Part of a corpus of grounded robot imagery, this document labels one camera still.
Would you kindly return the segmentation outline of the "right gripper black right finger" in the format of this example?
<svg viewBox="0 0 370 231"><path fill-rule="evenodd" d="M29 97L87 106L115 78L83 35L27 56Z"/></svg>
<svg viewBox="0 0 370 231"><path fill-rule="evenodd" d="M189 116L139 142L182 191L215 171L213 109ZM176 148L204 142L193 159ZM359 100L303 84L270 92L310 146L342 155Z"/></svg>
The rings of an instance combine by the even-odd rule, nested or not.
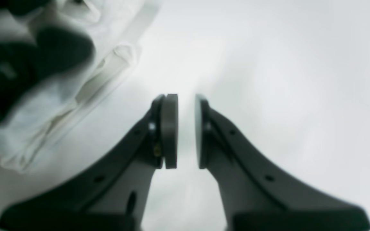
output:
<svg viewBox="0 0 370 231"><path fill-rule="evenodd" d="M201 94L195 130L199 168L217 181L229 231L370 230L363 208L279 168Z"/></svg>

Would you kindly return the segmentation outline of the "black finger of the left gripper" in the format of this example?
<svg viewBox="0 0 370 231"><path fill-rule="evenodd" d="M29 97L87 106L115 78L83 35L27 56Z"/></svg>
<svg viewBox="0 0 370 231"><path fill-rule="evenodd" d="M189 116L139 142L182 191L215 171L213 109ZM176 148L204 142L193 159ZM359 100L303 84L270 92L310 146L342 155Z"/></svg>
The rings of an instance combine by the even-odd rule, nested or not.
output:
<svg viewBox="0 0 370 231"><path fill-rule="evenodd" d="M0 123L26 92L86 62L93 50L87 36L55 26L41 29L35 44L0 42Z"/></svg>

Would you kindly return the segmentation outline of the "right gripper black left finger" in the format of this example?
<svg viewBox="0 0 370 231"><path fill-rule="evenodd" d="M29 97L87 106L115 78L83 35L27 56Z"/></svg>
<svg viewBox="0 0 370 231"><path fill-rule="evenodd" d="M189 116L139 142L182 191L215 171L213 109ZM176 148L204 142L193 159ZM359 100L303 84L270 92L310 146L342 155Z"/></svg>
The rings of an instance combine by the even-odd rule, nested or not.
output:
<svg viewBox="0 0 370 231"><path fill-rule="evenodd" d="M12 205L3 231L139 231L155 170L177 167L178 95L159 95L104 157L39 196Z"/></svg>

